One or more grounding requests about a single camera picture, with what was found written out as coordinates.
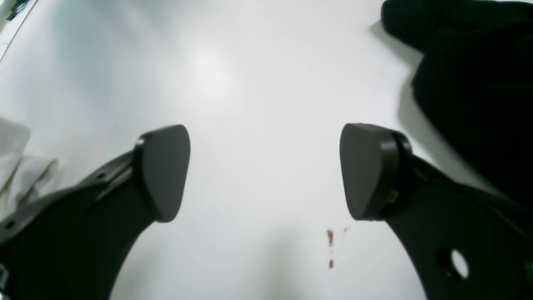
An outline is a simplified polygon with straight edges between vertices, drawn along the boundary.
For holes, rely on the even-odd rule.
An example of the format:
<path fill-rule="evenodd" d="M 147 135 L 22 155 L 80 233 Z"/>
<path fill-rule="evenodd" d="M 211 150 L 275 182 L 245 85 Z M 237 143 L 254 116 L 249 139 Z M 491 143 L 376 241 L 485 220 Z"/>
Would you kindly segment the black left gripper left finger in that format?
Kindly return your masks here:
<path fill-rule="evenodd" d="M 138 237 L 177 216 L 189 158 L 186 127 L 162 127 L 77 185 L 7 215 L 2 300 L 109 299 Z"/>

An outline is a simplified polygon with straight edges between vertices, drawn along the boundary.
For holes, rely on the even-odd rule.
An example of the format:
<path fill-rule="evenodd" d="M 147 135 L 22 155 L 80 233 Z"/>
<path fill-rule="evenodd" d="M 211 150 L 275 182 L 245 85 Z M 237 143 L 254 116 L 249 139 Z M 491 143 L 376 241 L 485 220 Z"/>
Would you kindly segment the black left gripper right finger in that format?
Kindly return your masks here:
<path fill-rule="evenodd" d="M 531 300 L 531 211 L 455 182 L 385 127 L 346 124 L 339 159 L 350 215 L 388 224 L 429 300 Z"/>

